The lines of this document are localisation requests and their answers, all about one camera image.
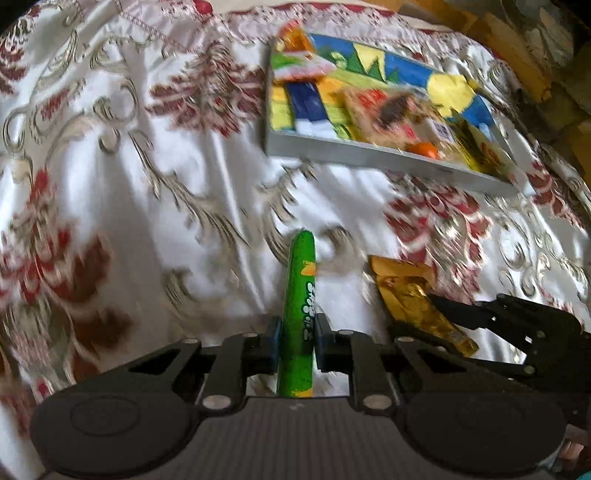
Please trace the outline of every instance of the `orange candy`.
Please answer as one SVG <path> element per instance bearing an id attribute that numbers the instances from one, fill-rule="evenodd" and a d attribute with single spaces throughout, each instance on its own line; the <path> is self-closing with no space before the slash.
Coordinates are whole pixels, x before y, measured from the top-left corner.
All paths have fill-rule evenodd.
<path id="1" fill-rule="evenodd" d="M 417 155 L 422 155 L 423 157 L 439 160 L 439 151 L 437 150 L 437 147 L 431 142 L 413 143 L 407 146 L 407 151 L 410 153 L 416 153 Z"/>

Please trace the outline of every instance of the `yellow wrapper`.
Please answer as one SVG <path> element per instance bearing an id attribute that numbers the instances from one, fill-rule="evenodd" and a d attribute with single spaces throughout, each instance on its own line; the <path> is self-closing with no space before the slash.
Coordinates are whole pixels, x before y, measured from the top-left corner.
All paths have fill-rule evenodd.
<path id="1" fill-rule="evenodd" d="M 435 282 L 431 267 L 384 257 L 372 256 L 370 260 L 380 295 L 394 319 L 453 343 L 464 356 L 472 356 L 478 350 L 476 342 L 429 301 L 427 293 Z"/>

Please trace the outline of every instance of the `white satin fabric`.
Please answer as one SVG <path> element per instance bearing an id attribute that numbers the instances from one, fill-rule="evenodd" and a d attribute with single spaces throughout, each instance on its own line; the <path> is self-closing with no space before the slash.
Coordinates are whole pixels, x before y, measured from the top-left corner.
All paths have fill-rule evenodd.
<path id="1" fill-rule="evenodd" d="M 472 77 L 499 103 L 518 87 L 461 34 L 342 5 L 210 15 L 187 0 L 51 0 L 2 37 L 0 460 L 19 480 L 41 473 L 22 385 L 40 400 L 183 335 L 261 331 L 281 314 L 300 228 L 316 236 L 316 299 L 334 329 L 385 340 L 368 254 L 435 265 L 455 299 L 509 292 L 591 326 L 589 189 L 497 110 L 535 197 L 265 155 L 267 42 L 291 18 Z M 477 355 L 522 360 L 491 333 L 475 339 Z M 346 379 L 318 375 L 314 389 L 344 394 Z"/>

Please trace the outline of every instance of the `green triangle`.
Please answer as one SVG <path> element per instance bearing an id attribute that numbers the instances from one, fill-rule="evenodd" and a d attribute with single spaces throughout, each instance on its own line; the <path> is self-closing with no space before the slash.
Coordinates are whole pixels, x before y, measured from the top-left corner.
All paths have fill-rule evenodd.
<path id="1" fill-rule="evenodd" d="M 390 72 L 387 81 L 389 81 L 390 83 L 400 83 L 400 72 L 398 71 L 397 67 Z"/>
<path id="2" fill-rule="evenodd" d="M 365 69 L 361 65 L 361 60 L 356 50 L 353 50 L 353 54 L 347 59 L 347 70 L 365 75 Z"/>
<path id="3" fill-rule="evenodd" d="M 379 80 L 380 82 L 384 81 L 384 77 L 382 77 L 382 72 L 379 71 L 379 64 L 378 59 L 375 59 L 374 62 L 371 64 L 371 67 L 368 70 L 368 76 Z"/>

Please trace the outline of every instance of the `gold foil snack package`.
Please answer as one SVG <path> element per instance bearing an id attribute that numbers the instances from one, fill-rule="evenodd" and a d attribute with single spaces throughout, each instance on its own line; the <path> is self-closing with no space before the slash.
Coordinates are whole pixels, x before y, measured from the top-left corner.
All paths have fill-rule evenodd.
<path id="1" fill-rule="evenodd" d="M 427 297 L 435 274 L 424 264 L 371 256 L 376 284 L 392 317 L 454 344 L 464 356 L 472 356 L 478 345 L 451 324 Z"/>

